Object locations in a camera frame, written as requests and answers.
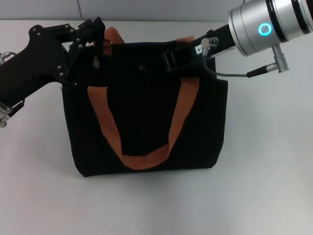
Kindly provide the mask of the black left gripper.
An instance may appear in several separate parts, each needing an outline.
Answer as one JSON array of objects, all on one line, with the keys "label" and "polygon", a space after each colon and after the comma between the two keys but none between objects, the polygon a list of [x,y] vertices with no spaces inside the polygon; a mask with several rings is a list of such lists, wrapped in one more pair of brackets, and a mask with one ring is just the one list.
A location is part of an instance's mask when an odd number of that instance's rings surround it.
[{"label": "black left gripper", "polygon": [[69,67],[62,43],[95,42],[101,46],[104,31],[100,17],[84,21],[77,29],[69,24],[33,26],[26,48],[0,65],[0,102],[13,107],[48,83],[62,83],[68,72],[70,83],[88,84],[93,70],[94,46],[70,47]]}]

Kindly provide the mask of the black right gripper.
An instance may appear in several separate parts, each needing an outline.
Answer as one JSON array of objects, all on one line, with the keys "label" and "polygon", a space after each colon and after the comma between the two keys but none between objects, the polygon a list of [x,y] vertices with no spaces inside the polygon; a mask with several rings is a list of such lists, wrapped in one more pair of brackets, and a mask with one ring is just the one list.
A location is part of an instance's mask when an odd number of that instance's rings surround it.
[{"label": "black right gripper", "polygon": [[177,71],[187,66],[191,62],[199,62],[202,58],[201,40],[203,38],[217,38],[219,43],[215,47],[210,47],[207,59],[214,58],[225,53],[228,49],[235,47],[228,25],[224,25],[215,30],[209,30],[205,35],[195,39],[190,46],[178,47],[167,50],[161,54],[166,71]]}]

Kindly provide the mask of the black food bag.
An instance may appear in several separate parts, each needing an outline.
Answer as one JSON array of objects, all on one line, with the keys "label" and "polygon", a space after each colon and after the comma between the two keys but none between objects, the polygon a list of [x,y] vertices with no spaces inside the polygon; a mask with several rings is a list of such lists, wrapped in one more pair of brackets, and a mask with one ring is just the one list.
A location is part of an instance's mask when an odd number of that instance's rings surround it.
[{"label": "black food bag", "polygon": [[191,42],[125,43],[110,27],[100,84],[63,87],[74,164],[85,177],[212,168],[224,143],[228,82],[197,65],[166,78],[158,54]]}]

